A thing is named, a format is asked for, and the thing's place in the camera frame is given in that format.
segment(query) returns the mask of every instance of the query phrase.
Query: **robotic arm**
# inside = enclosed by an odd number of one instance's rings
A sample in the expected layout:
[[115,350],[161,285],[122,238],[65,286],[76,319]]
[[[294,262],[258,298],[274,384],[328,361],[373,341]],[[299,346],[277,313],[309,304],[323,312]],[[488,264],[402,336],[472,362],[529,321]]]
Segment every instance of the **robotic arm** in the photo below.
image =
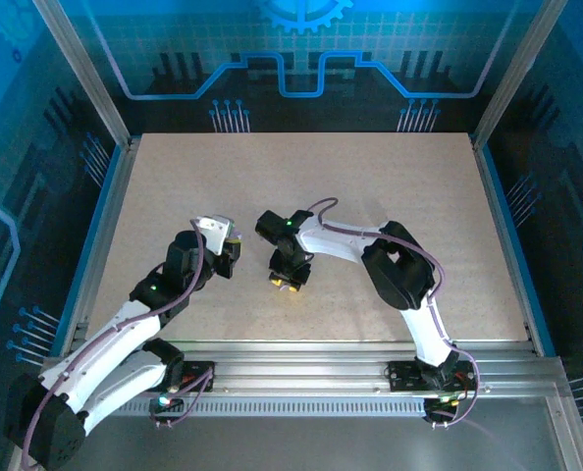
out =
[[38,379],[23,375],[11,386],[6,435],[18,446],[33,435],[29,455],[46,469],[64,465],[101,420],[136,395],[152,388],[175,393],[193,381],[177,348],[148,339],[188,306],[191,291],[214,274],[229,279],[240,255],[233,221],[214,216],[194,223],[203,254],[195,231],[178,233],[162,273],[154,269],[139,282],[103,329]]
[[417,251],[374,235],[395,237],[420,248],[418,242],[394,221],[359,228],[320,218],[301,210],[288,219],[272,211],[259,218],[257,233],[277,247],[270,259],[270,281],[298,291],[309,278],[316,253],[362,264],[379,296],[402,314],[416,346],[422,378],[432,389],[441,390],[451,381],[459,354],[449,347],[435,299],[429,296],[435,284],[434,267]]

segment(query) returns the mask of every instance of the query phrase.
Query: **glass panel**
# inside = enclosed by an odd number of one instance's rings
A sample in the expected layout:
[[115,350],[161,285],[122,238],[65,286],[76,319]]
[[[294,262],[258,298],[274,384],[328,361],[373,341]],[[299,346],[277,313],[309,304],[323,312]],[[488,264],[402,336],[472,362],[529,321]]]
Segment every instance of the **glass panel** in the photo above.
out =
[[489,146],[556,352],[583,377],[583,0],[569,0]]
[[539,0],[67,0],[129,129],[474,131]]
[[53,346],[114,147],[31,2],[0,2],[0,469],[8,385]]

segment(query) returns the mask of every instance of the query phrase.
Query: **gear icon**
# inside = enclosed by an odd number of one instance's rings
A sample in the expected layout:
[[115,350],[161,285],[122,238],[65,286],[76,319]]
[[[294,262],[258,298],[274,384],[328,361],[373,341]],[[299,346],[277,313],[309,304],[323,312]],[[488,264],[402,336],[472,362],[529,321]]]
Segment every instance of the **gear icon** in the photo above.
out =
[[0,0],[0,32],[13,46],[29,39],[34,26],[30,0]]
[[257,0],[261,18],[272,22],[272,27],[282,26],[285,32],[292,29],[304,34],[318,26],[331,27],[332,19],[341,19],[344,8],[352,6],[351,0]]

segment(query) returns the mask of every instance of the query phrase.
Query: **cable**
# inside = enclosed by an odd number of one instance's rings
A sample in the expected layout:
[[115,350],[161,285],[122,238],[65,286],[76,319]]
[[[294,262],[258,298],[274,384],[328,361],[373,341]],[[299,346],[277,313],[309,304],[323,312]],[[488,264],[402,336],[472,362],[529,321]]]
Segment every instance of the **cable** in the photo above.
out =
[[81,350],[79,350],[79,353],[77,354],[77,356],[72,360],[72,362],[69,364],[69,366],[67,368],[65,368],[65,370],[59,375],[59,378],[56,381],[56,383],[54,383],[54,385],[49,389],[49,391],[47,392],[45,397],[40,401],[40,403],[38,404],[38,407],[36,408],[36,410],[34,411],[34,414],[32,415],[31,420],[29,421],[29,425],[27,426],[26,436],[24,437],[24,446],[23,446],[23,452],[22,452],[22,457],[21,457],[21,467],[23,470],[34,471],[34,470],[38,469],[38,464],[31,465],[31,466],[29,465],[29,445],[31,444],[32,436],[34,435],[34,431],[36,430],[36,425],[38,424],[38,419],[40,418],[40,414],[43,411],[43,409],[45,408],[45,405],[47,404],[49,399],[52,397],[52,395],[54,395],[55,392],[62,386],[62,384],[69,379],[70,374],[76,369],[76,367],[88,355],[88,353],[91,350],[93,350],[96,345],[98,345],[103,340],[105,340],[107,337],[113,335],[115,331],[119,332],[121,329],[129,326],[130,324],[133,324],[133,323],[139,322],[139,321],[143,321],[143,320],[148,319],[150,317],[158,316],[159,314],[177,306],[178,304],[183,302],[187,297],[189,297],[191,295],[191,293],[193,292],[193,289],[195,288],[195,285],[197,284],[198,279],[200,278],[200,272],[202,271],[202,266],[204,264],[204,242],[202,240],[202,233],[200,232],[200,229],[197,226],[196,221],[191,219],[189,222],[193,226],[193,230],[195,231],[195,236],[197,238],[198,254],[197,254],[197,265],[195,268],[195,272],[193,274],[193,278],[191,279],[191,282],[189,283],[188,287],[186,287],[185,292],[183,292],[183,294],[181,294],[174,301],[169,302],[167,305],[165,305],[163,307],[159,307],[158,309],[154,309],[153,311],[146,312],[145,314],[141,314],[139,316],[135,316],[135,317],[132,317],[130,319],[127,319],[126,321],[123,321],[123,322],[115,325],[114,329],[108,329],[108,330],[104,331],[101,335],[97,336],[96,339],[93,339],[87,345],[83,346],[81,348]]
[[183,422],[191,414],[191,412],[195,408],[195,405],[197,404],[197,402],[202,397],[202,394],[206,390],[206,387],[208,386],[208,384],[209,384],[209,382],[211,381],[212,378],[213,378],[213,370],[211,370],[209,368],[206,371],[206,373],[204,373],[202,376],[200,376],[197,380],[195,380],[190,385],[185,386],[180,391],[174,392],[173,394],[167,394],[167,398],[178,397],[180,395],[183,395],[183,394],[186,394],[186,393],[190,392],[193,388],[195,388],[197,385],[199,385],[200,383],[202,383],[202,386],[200,387],[200,391],[198,392],[197,396],[195,397],[195,399],[193,400],[193,402],[190,404],[190,406],[188,407],[188,409],[178,419],[174,419],[174,420],[169,420],[168,419],[165,422],[161,422],[154,414],[150,414],[150,419],[152,419],[156,423],[156,427],[157,428],[160,428],[161,426],[163,426],[163,427],[172,428],[175,425],[178,425],[181,422]]
[[[439,415],[445,415],[447,417],[450,418],[454,418],[455,414],[451,414],[450,412],[446,412],[444,410],[436,410],[434,411],[436,414]],[[470,419],[464,419],[464,424],[469,425],[470,427],[477,429],[479,432],[481,432],[482,434],[484,434],[486,437],[488,437],[492,442],[496,443],[497,446],[502,449],[503,451],[505,451],[505,455],[507,456],[507,458],[509,458],[509,460],[514,463],[516,465],[517,468],[521,469],[522,471],[529,471],[525,466],[522,465],[522,463],[513,456],[513,453],[509,452],[507,450],[507,448],[505,447],[504,443],[501,441],[501,439],[499,439],[495,434],[493,434],[490,430],[488,430],[487,428],[485,428],[483,425],[478,424],[477,422],[474,422]]]
[[442,339],[442,342],[448,348],[450,348],[452,351],[456,352],[459,355],[465,356],[468,359],[468,361],[470,361],[470,363],[472,363],[473,370],[475,371],[475,377],[477,378],[477,388],[475,388],[474,395],[472,397],[472,401],[470,402],[468,408],[460,417],[457,417],[456,419],[452,420],[449,424],[447,424],[447,427],[458,424],[459,422],[461,422],[461,420],[463,420],[470,413],[470,411],[472,410],[472,408],[475,405],[475,402],[477,401],[479,385],[481,385],[481,374],[479,372],[479,366],[477,365],[477,361],[475,360],[475,358],[467,351],[456,347],[455,345],[453,345],[449,341],[447,333],[440,325],[440,319],[438,317],[438,313],[436,312],[436,309],[433,306],[433,299],[435,298],[436,294],[438,294],[438,292],[440,292],[440,288],[442,287],[444,280],[446,278],[446,273],[445,273],[444,268],[442,267],[440,262],[433,255],[431,255],[429,252],[427,252],[423,248],[419,247],[418,245],[415,245],[411,242],[408,242],[407,240],[403,240],[402,238],[394,237],[393,235],[387,235],[387,234],[382,234],[382,233],[363,233],[363,232],[355,231],[352,229],[337,228],[335,226],[331,226],[328,223],[325,223],[323,221],[324,213],[326,213],[329,209],[337,206],[337,204],[340,202],[335,196],[329,196],[328,198],[324,198],[324,199],[321,199],[320,201],[313,203],[311,206],[309,206],[307,211],[311,211],[312,209],[314,209],[314,208],[316,208],[316,207],[320,206],[321,204],[326,203],[328,201],[330,201],[331,204],[322,208],[320,210],[320,212],[318,213],[318,222],[320,223],[320,226],[322,226],[324,229],[327,229],[327,230],[332,231],[334,233],[344,234],[346,236],[374,237],[374,238],[381,238],[383,240],[387,240],[389,242],[396,243],[396,244],[401,245],[405,248],[408,248],[409,250],[416,252],[419,255],[422,255],[424,258],[426,258],[434,266],[434,268],[436,270],[438,270],[438,278],[439,278],[438,284],[429,292],[429,294],[427,294],[427,307],[429,307],[429,310],[431,312],[431,317],[433,319],[433,323],[436,326],[438,334],[440,334],[440,338]]

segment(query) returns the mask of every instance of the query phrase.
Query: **wooden board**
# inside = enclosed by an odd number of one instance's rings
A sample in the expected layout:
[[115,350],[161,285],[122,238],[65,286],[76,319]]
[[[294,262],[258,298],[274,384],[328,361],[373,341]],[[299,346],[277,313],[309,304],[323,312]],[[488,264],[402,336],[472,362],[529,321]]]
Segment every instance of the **wooden board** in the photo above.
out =
[[167,340],[403,340],[399,313],[362,266],[317,256],[306,287],[268,282],[273,247],[254,232],[326,196],[328,218],[399,221],[444,265],[438,297],[456,340],[526,340],[523,317],[466,134],[146,134],[90,318],[96,332],[164,260],[189,218],[223,214],[243,233],[235,276],[216,277],[162,332]]

